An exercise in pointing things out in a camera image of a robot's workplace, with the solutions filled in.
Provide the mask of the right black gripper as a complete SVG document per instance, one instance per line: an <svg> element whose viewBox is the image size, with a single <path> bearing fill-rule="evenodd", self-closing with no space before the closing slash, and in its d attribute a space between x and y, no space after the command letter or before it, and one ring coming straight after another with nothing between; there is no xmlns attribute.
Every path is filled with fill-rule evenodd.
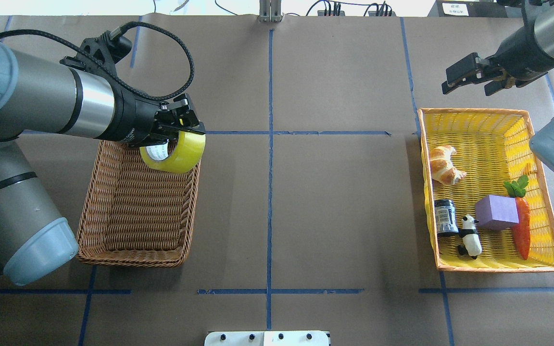
<svg viewBox="0 0 554 346"><path fill-rule="evenodd" d="M499 67L505 73L499 73ZM548 71L548 55L537 45L532 26L524 26L501 42L491 61L473 52L446 68L442 94L484 84L484 94L492 96L504 89L521 88Z"/></svg>

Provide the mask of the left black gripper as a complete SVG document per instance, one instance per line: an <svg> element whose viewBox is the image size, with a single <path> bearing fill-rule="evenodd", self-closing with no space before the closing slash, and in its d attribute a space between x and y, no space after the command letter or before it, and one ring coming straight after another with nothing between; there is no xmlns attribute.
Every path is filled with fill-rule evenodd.
<svg viewBox="0 0 554 346"><path fill-rule="evenodd" d="M136 96L129 91L117 91L114 98L112 141L136 147L145 144L156 113L157 121L160 123L154 128L155 142L174 140L180 132L201 136L206 134L204 124L200 122L189 94L181 94L172 101L160 103Z"/></svg>

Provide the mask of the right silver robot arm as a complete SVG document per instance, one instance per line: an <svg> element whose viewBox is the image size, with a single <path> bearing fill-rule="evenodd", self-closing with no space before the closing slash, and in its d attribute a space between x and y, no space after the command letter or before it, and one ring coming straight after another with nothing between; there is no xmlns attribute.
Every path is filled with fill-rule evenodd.
<svg viewBox="0 0 554 346"><path fill-rule="evenodd" d="M446 68L442 92L484 84L484 93L492 96L546 77L554 101L554 82L547 77L554 69L554 0L501 0L499 4L520 9L523 26L505 38L492 55L482 58L473 52ZM554 117L533 135L529 145L554 172Z"/></svg>

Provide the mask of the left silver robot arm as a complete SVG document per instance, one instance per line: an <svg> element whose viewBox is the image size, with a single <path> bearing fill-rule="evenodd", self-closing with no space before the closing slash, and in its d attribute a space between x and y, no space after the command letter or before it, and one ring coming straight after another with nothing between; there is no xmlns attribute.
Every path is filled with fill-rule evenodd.
<svg viewBox="0 0 554 346"><path fill-rule="evenodd" d="M139 148L149 163L185 173L206 129L185 89L150 96L117 76L132 48L119 27L81 46L34 29L0 33L0 278L27 285L79 247L17 144L24 131L81 136Z"/></svg>

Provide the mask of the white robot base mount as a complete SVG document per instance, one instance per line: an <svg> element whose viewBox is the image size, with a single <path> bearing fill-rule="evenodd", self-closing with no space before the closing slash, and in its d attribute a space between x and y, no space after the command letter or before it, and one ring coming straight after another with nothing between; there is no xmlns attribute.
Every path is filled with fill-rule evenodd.
<svg viewBox="0 0 554 346"><path fill-rule="evenodd" d="M320 330L296 331L214 331L205 346L330 346L330 333Z"/></svg>

